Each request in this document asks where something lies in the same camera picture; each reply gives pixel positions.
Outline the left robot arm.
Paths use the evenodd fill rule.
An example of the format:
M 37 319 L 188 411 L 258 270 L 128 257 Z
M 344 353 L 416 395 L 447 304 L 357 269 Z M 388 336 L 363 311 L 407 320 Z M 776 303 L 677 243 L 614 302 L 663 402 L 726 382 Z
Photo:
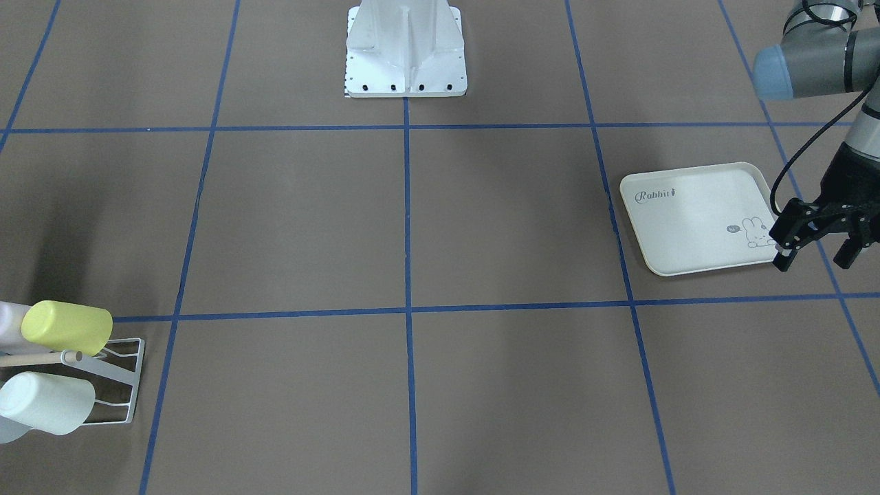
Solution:
M 796 254 L 827 234 L 845 234 L 834 263 L 848 269 L 877 243 L 879 210 L 879 106 L 877 28 L 856 29 L 865 1 L 797 1 L 783 37 L 755 57 L 752 85 L 763 101 L 854 93 L 845 107 L 858 115 L 834 154 L 813 201 L 788 200 L 780 208 L 775 181 L 769 198 L 777 217 L 770 229 L 785 272 Z

